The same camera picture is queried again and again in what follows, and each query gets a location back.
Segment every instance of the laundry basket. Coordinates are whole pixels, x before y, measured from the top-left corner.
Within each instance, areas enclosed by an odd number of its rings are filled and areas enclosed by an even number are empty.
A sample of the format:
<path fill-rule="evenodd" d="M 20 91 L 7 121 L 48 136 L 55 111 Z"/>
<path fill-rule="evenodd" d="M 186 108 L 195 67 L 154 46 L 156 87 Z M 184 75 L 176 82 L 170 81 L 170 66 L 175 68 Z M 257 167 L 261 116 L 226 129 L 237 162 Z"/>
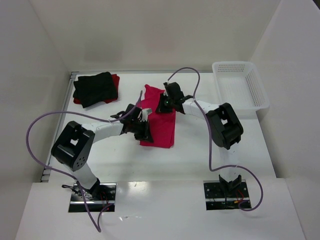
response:
<path fill-rule="evenodd" d="M 255 64 L 249 61 L 221 61 L 212 65 L 220 103 L 235 110 L 257 111 L 270 103 Z"/>

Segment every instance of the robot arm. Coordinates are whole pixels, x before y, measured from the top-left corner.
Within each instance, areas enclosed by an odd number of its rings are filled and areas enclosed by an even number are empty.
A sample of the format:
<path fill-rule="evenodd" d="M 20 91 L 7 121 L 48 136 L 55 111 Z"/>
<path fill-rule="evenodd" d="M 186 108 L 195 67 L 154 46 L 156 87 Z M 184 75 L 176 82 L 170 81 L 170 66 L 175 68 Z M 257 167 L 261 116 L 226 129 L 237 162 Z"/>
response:
<path fill-rule="evenodd" d="M 176 82 L 164 83 L 165 92 L 160 96 L 156 109 L 158 113 L 170 113 L 173 109 L 182 113 L 205 119 L 202 111 L 196 105 L 193 96 L 184 96 Z M 219 147 L 222 165 L 237 165 L 237 149 L 244 129 L 229 103 L 211 104 L 197 100 L 208 119 L 213 142 Z M 241 183 L 241 175 L 236 167 L 220 170 L 219 181 L 226 192 L 235 189 Z"/>
<path fill-rule="evenodd" d="M 134 110 L 127 117 L 115 121 L 121 116 Z M 78 179 L 81 186 L 93 198 L 100 196 L 104 191 L 99 179 L 92 173 L 87 164 L 92 144 L 112 136 L 133 133 L 136 140 L 153 142 L 150 134 L 148 115 L 150 108 L 141 109 L 129 104 L 125 111 L 111 116 L 109 122 L 95 122 L 79 124 L 75 121 L 69 122 L 57 141 L 54 143 L 51 154 Z"/>

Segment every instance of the red towel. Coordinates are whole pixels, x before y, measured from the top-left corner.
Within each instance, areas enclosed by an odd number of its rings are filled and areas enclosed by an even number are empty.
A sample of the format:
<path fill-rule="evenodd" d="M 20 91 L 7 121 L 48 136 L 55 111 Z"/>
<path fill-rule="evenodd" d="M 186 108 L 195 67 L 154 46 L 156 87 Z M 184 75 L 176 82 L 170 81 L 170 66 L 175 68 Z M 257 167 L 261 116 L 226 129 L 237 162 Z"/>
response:
<path fill-rule="evenodd" d="M 112 81 L 113 81 L 113 83 L 114 83 L 115 89 L 116 89 L 116 91 L 118 92 L 120 77 L 117 76 L 117 74 L 112 74 L 111 76 L 112 76 Z M 108 103 L 111 103 L 111 102 L 113 102 L 113 101 L 115 101 L 115 100 L 117 100 L 117 99 L 118 99 L 118 98 L 106 99 L 106 100 L 104 100 L 104 102 L 105 102 L 106 104 L 108 104 Z M 81 104 L 81 101 L 80 101 L 78 98 L 74 98 L 74 99 L 73 99 L 73 102 L 74 102 L 75 104 Z"/>
<path fill-rule="evenodd" d="M 160 94 L 165 90 L 145 85 L 144 100 L 141 101 L 142 109 L 151 108 L 152 113 L 148 116 L 153 143 L 140 141 L 141 146 L 170 148 L 175 143 L 176 111 L 171 113 L 156 113 Z"/>

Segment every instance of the cable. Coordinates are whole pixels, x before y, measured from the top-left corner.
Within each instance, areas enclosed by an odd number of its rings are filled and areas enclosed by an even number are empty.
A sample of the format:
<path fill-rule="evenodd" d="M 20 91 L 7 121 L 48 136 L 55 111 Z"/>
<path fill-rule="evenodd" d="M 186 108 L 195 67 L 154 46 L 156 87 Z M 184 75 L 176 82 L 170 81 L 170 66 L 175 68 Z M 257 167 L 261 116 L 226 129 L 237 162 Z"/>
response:
<path fill-rule="evenodd" d="M 139 99 L 138 101 L 136 102 L 135 104 L 135 107 L 140 103 L 141 101 L 141 97 L 142 97 L 142 91 L 140 92 L 140 96 L 139 96 Z M 95 228 L 97 229 L 97 231 L 99 233 L 101 233 L 101 228 L 100 228 L 100 223 L 99 223 L 99 219 L 101 217 L 101 214 L 109 207 L 111 206 L 112 204 L 107 204 L 99 213 L 98 215 L 98 219 L 97 219 L 97 223 L 95 222 L 94 218 L 92 217 L 91 213 L 90 213 L 90 210 L 89 210 L 89 207 L 88 207 L 88 204 L 87 204 L 87 200 L 86 200 L 86 196 L 84 194 L 84 190 L 83 190 L 83 187 L 81 186 L 80 182 L 78 181 L 78 179 L 76 177 L 74 177 L 73 175 L 71 175 L 70 173 L 68 172 L 65 172 L 65 171 L 62 171 L 62 170 L 59 170 L 59 169 L 56 169 L 54 167 L 51 167 L 49 165 L 46 165 L 44 163 L 42 163 L 39 159 L 37 159 L 37 157 L 34 155 L 34 153 L 32 152 L 31 148 L 30 148 L 30 142 L 29 142 L 29 135 L 30 135 L 30 131 L 31 131 L 31 128 L 35 125 L 36 122 L 38 122 L 40 119 L 46 117 L 46 116 L 49 116 L 49 115 L 52 115 L 52 114 L 73 114 L 73 115 L 78 115 L 78 116 L 82 116 L 82 117 L 86 117 L 86 118 L 89 118 L 89 119 L 93 119 L 93 120 L 97 120 L 97 121 L 101 121 L 101 122 L 105 122 L 105 123 L 114 123 L 114 122 L 117 122 L 117 121 L 120 121 L 124 118 L 126 118 L 128 115 L 130 115 L 133 110 L 135 109 L 135 107 L 133 107 L 127 114 L 117 118 L 117 119 L 114 119 L 114 120 L 107 120 L 107 119 L 101 119 L 101 118 L 98 118 L 98 117 L 94 117 L 94 116 L 89 116 L 89 115 L 85 115 L 85 114 L 82 114 L 82 113 L 78 113 L 78 112 L 74 112 L 74 111 L 51 111 L 51 112 L 47 112 L 39 117 L 37 117 L 31 124 L 30 126 L 28 127 L 27 131 L 26 131 L 26 135 L 25 135 L 25 144 L 26 144 L 26 148 L 29 152 L 29 154 L 31 155 L 31 157 L 38 163 L 40 164 L 41 166 L 43 166 L 44 168 L 47 168 L 47 169 L 50 169 L 52 171 L 55 171 L 55 172 L 58 172 L 58 173 L 61 173 L 61 174 L 64 174 L 66 176 L 69 176 L 70 178 L 74 179 L 76 181 L 76 184 L 79 186 L 79 190 L 81 192 L 81 195 L 82 195 L 82 198 L 83 198 L 83 202 L 84 202 L 84 207 L 85 207 L 85 210 L 86 212 L 88 213 L 89 215 L 89 218 L 91 219 L 93 225 L 95 226 Z"/>
<path fill-rule="evenodd" d="M 261 191 L 260 200 L 259 200 L 258 204 L 257 204 L 255 207 L 251 208 L 251 209 L 245 209 L 245 208 L 241 207 L 241 204 L 243 204 L 244 202 L 248 202 L 249 200 L 244 200 L 244 201 L 240 202 L 240 203 L 238 204 L 238 207 L 239 207 L 239 209 L 241 209 L 242 211 L 245 211 L 245 212 L 251 212 L 251 211 L 257 209 L 257 208 L 260 206 L 260 204 L 262 203 L 262 200 L 263 200 L 263 198 L 264 198 L 264 189 L 263 189 L 263 187 L 262 187 L 259 179 L 257 178 L 257 176 L 256 176 L 252 171 L 250 171 L 248 168 L 246 168 L 246 167 L 244 167 L 244 166 L 239 166 L 239 165 L 225 165 L 225 166 L 220 166 L 220 167 L 217 167 L 217 168 L 212 169 L 212 132 L 211 132 L 211 127 L 210 127 L 210 123 L 209 123 L 209 120 L 208 120 L 208 118 L 207 118 L 207 116 L 206 116 L 205 111 L 202 109 L 202 107 L 199 105 L 199 103 L 198 103 L 197 100 L 196 100 L 196 92 L 197 92 L 197 89 L 198 89 L 198 86 L 199 86 L 199 83 L 200 83 L 200 73 L 199 73 L 196 69 L 194 69 L 193 67 L 186 66 L 186 67 L 182 67 L 182 68 L 176 70 L 176 71 L 168 78 L 167 81 L 169 82 L 169 80 L 170 80 L 174 75 L 176 75 L 176 73 L 180 72 L 180 71 L 183 70 L 183 69 L 190 69 L 190 70 L 194 71 L 194 72 L 198 75 L 198 82 L 196 83 L 196 86 L 195 86 L 195 89 L 194 89 L 194 92 L 193 92 L 193 100 L 194 100 L 194 103 L 195 103 L 195 104 L 197 105 L 197 107 L 199 108 L 199 110 L 201 111 L 201 113 L 202 113 L 202 115 L 203 115 L 203 117 L 204 117 L 204 120 L 205 120 L 205 122 L 206 122 L 206 125 L 207 125 L 207 127 L 208 127 L 208 131 L 209 131 L 209 169 L 210 169 L 210 171 L 211 171 L 211 172 L 216 172 L 216 171 L 218 171 L 218 170 L 226 169 L 226 168 L 240 168 L 240 169 L 246 170 L 248 173 L 250 173 L 250 174 L 254 177 L 254 179 L 256 180 L 256 182 L 258 183 L 258 185 L 259 185 L 259 187 L 260 187 L 260 191 Z"/>

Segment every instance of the metal plate with holes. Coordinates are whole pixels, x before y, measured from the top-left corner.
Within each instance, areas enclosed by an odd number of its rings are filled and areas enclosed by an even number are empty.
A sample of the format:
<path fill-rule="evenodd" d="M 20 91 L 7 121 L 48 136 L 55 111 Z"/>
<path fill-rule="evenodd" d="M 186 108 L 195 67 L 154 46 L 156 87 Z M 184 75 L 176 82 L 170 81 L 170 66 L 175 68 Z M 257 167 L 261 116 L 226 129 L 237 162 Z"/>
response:
<path fill-rule="evenodd" d="M 203 182 L 205 205 L 207 210 L 224 210 L 224 209 L 239 209 L 239 203 L 244 209 L 251 209 L 249 192 L 247 183 L 243 181 L 239 188 L 227 198 L 220 189 L 219 181 L 205 181 Z"/>
<path fill-rule="evenodd" d="M 100 212 L 102 208 L 106 206 L 107 203 L 112 204 L 105 212 L 114 212 L 115 211 L 115 200 L 116 200 L 116 183 L 100 183 L 104 185 L 108 190 L 105 193 L 108 201 L 105 200 L 93 200 L 90 194 L 86 194 L 86 203 L 89 207 L 90 212 Z M 84 213 L 86 212 L 84 200 L 79 193 L 77 184 L 73 185 L 74 191 L 71 193 L 70 204 L 69 204 L 69 213 Z"/>

